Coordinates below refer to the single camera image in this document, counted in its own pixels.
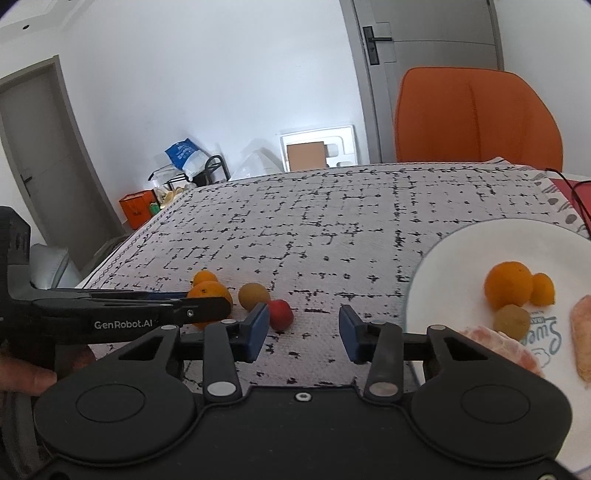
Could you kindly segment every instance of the white plastic bag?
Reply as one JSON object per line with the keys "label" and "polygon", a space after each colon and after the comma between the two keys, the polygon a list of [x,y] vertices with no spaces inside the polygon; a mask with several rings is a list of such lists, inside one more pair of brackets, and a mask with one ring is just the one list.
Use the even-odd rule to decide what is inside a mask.
{"label": "white plastic bag", "polygon": [[282,170],[262,151],[256,150],[242,162],[242,165],[230,177],[230,181],[262,177],[275,173],[282,173]]}
{"label": "white plastic bag", "polygon": [[189,181],[193,181],[195,176],[203,171],[208,158],[203,150],[199,150],[187,159],[183,166],[183,172],[185,172]]}

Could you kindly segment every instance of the door frame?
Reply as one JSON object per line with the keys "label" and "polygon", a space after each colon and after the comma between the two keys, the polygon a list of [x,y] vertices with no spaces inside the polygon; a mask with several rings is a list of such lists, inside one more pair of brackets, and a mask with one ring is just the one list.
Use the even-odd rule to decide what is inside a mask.
{"label": "door frame", "polygon": [[339,0],[353,54],[353,63],[361,96],[361,109],[365,121],[365,134],[368,139],[369,163],[382,163],[382,149],[379,143],[378,117],[375,112],[374,91],[369,77],[369,65],[365,45],[361,37],[359,17],[353,0]]}
{"label": "door frame", "polygon": [[[368,139],[369,163],[383,163],[382,149],[380,147],[378,116],[375,109],[374,90],[369,75],[369,64],[366,55],[365,43],[361,35],[361,24],[355,0],[339,0],[343,17],[345,19],[345,28],[349,37],[351,53],[353,54],[353,63],[359,85],[359,94],[361,96],[361,107],[363,110],[363,119],[365,121],[365,131]],[[503,48],[501,41],[501,31],[499,29],[498,17],[496,14],[495,0],[486,0],[492,21],[492,31],[495,36],[496,58],[499,70],[505,70],[503,59]]]}
{"label": "door frame", "polygon": [[[70,122],[70,125],[72,126],[72,130],[74,132],[74,137],[76,139],[77,146],[80,150],[80,153],[82,154],[82,158],[84,159],[86,168],[90,172],[90,176],[95,184],[95,187],[97,188],[97,190],[100,194],[100,198],[102,199],[102,203],[104,204],[104,207],[106,208],[106,212],[108,213],[108,217],[111,220],[111,227],[113,229],[114,236],[123,235],[125,233],[124,227],[123,227],[123,225],[121,225],[121,222],[119,221],[119,217],[117,217],[117,214],[115,213],[115,210],[113,209],[113,206],[112,206],[111,202],[109,201],[109,198],[107,197],[105,189],[103,188],[103,185],[99,180],[99,176],[96,174],[96,170],[94,168],[94,165],[92,164],[92,161],[90,160],[90,155],[88,154],[88,150],[86,149],[86,146],[84,145],[84,141],[82,139],[80,129],[78,128],[78,123],[76,122],[76,117],[74,116],[74,110],[72,109],[72,105],[70,103],[70,98],[67,93],[66,82],[64,80],[63,72],[61,70],[61,63],[60,63],[59,55],[55,55],[54,57],[52,57],[50,59],[40,61],[38,63],[35,63],[33,65],[25,67],[17,72],[11,73],[10,75],[7,75],[7,76],[1,78],[0,79],[0,94],[4,93],[6,90],[13,87],[14,85],[17,85],[23,81],[26,81],[30,78],[38,76],[40,73],[43,73],[43,71],[51,72],[55,75],[55,79],[57,80],[57,87],[59,89],[61,100],[63,101],[63,104],[61,106],[64,109],[64,113],[67,116],[67,120]],[[47,245],[50,245],[50,246],[55,245],[54,239],[51,238],[51,236],[49,235],[45,225],[43,224],[42,218],[37,213],[37,210],[35,209],[35,206],[33,205],[31,198],[29,197],[29,194],[27,192],[27,188],[25,187],[25,184],[22,181],[20,172],[18,170],[17,163],[14,160],[14,156],[12,154],[10,145],[8,143],[8,137],[7,137],[6,131],[4,129],[4,123],[2,122],[1,114],[0,114],[0,142],[2,144],[2,147],[4,148],[4,152],[6,154],[6,158],[8,160],[8,165],[10,166],[12,176],[13,176],[15,182],[17,183],[18,190],[21,193],[21,196],[25,202],[25,205],[29,209],[31,217],[33,217],[33,221],[37,225],[37,228],[41,232],[41,235],[43,236]]]}

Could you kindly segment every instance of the door handle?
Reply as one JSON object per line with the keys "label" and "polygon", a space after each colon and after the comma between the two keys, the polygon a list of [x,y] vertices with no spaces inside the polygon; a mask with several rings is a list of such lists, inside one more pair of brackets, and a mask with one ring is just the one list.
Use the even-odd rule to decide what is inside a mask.
{"label": "door handle", "polygon": [[24,179],[24,178],[22,178],[22,175],[21,175],[22,184],[25,186],[25,190],[27,191],[29,197],[31,196],[31,192],[29,192],[29,187],[27,187],[27,183],[29,183],[32,179],[33,179],[32,176]]}
{"label": "door handle", "polygon": [[368,48],[368,57],[370,65],[379,65],[378,46],[376,42],[379,41],[394,41],[392,37],[374,37],[373,27],[364,27],[363,36],[365,37],[365,44]]}

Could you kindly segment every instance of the finger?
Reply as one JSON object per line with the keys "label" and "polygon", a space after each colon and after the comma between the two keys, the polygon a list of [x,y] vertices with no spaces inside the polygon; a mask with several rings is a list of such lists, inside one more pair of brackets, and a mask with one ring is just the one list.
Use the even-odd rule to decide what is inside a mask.
{"label": "finger", "polygon": [[96,362],[95,354],[92,352],[89,346],[86,346],[84,350],[82,350],[74,359],[74,362],[72,363],[72,373],[87,367],[92,362]]}
{"label": "finger", "polygon": [[38,397],[57,382],[57,374],[23,360],[0,356],[0,390]]}

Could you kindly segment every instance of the cardboard box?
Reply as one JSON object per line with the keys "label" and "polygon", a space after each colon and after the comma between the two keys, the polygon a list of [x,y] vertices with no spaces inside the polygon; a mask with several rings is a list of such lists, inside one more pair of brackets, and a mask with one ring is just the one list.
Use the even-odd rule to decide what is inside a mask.
{"label": "cardboard box", "polygon": [[287,145],[287,161],[290,163],[290,171],[328,168],[324,142]]}

